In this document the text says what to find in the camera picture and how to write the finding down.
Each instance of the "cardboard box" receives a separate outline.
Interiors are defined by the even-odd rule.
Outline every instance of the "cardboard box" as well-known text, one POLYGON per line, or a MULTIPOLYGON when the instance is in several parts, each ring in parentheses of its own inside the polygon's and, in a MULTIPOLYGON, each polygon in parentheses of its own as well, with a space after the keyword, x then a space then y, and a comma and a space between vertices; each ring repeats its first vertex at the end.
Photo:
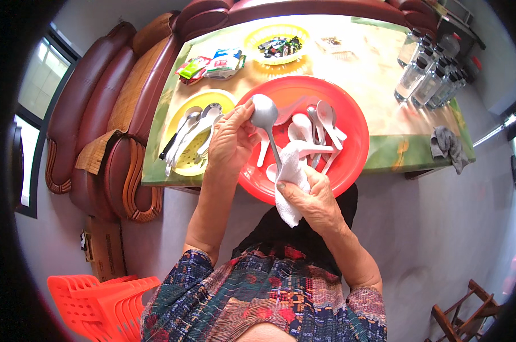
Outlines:
POLYGON ((85 260, 100 282, 127 275, 119 224, 88 217, 81 239, 85 260))

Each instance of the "green marble table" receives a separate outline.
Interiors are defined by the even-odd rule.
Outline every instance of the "green marble table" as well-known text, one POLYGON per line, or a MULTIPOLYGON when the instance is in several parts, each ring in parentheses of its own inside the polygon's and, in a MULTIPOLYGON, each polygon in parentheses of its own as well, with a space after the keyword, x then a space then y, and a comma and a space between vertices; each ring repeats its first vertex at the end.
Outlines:
POLYGON ((188 97, 207 89, 222 89, 239 100, 250 89, 269 79, 296 74, 326 79, 343 88, 362 109, 370 133, 370 150, 363 172, 411 172, 444 168, 448 160, 433 160, 429 140, 433 128, 445 125, 463 142, 471 162, 476 157, 472 140, 456 100, 433 112, 398 103, 393 89, 403 69, 396 59, 407 28, 382 21, 343 15, 293 15, 266 18, 223 28, 186 42, 169 74, 153 118, 142 184, 147 186, 198 187, 203 175, 165 176, 165 163, 158 156, 171 138, 166 127, 188 97), (175 70, 189 58, 212 56, 218 48, 241 46, 252 31, 285 23, 306 29, 312 40, 337 36, 350 50, 343 58, 324 54, 314 42, 300 60, 281 66, 260 65, 247 60, 234 78, 202 79, 190 86, 178 81, 175 70))

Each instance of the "leather sofa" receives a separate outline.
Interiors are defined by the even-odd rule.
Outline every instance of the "leather sofa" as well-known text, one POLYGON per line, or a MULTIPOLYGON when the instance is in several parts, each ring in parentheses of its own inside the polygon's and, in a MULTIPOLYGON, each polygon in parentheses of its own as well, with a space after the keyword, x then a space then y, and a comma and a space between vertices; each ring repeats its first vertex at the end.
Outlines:
MULTIPOLYGON (((391 3, 193 0, 138 33, 130 23, 118 24, 79 61, 51 114, 45 172, 50 191, 69 193, 77 207, 104 221, 153 220, 162 209, 163 188, 140 185, 144 152, 159 96, 185 41, 226 26, 291 14, 352 15, 419 29, 434 20, 427 6, 417 4, 421 0, 391 3), (90 150, 103 154, 97 157, 90 150)), ((429 28, 424 31, 436 33, 434 25, 429 28)))

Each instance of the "wooden stool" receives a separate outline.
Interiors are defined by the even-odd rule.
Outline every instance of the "wooden stool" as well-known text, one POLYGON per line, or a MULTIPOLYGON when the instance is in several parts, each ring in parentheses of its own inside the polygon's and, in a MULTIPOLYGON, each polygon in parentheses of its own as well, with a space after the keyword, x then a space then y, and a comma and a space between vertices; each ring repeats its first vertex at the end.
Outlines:
MULTIPOLYGON (((465 295, 465 297, 461 298, 448 310, 442 312, 440 307, 436 304, 432 307, 432 316, 436 319, 440 328, 446 334, 436 342, 441 342, 445 338, 450 342, 468 342, 473 337, 480 339, 482 337, 480 330, 484 325, 486 318, 493 316, 494 319, 497 319, 497 314, 503 305, 499 305, 494 301, 494 295, 488 294, 480 287, 480 285, 475 283, 473 279, 469 280, 468 288, 470 291, 465 295), (480 308, 478 308, 478 310, 469 317, 469 319, 463 321, 458 317, 459 310, 461 309, 463 302, 473 293, 476 294, 484 304, 482 304, 480 308), (454 309, 454 318, 452 319, 452 323, 450 323, 447 314, 452 312, 454 309)), ((427 338, 425 339, 425 342, 431 342, 431 340, 427 338)))

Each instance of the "wrinkled hand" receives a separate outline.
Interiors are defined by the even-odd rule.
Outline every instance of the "wrinkled hand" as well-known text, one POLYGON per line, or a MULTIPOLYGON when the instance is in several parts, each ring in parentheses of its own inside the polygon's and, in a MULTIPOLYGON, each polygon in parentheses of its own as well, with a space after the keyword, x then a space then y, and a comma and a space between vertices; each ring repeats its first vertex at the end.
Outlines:
POLYGON ((319 235, 344 225, 345 221, 330 188, 328 176, 310 166, 305 167, 304 171, 311 186, 309 194, 290 182, 278 182, 279 192, 302 213, 311 229, 319 235))
POLYGON ((214 126, 207 168, 228 176, 239 174, 261 140, 260 135, 255 133, 255 126, 249 121, 253 112, 254 103, 249 99, 244 105, 227 113, 214 126))

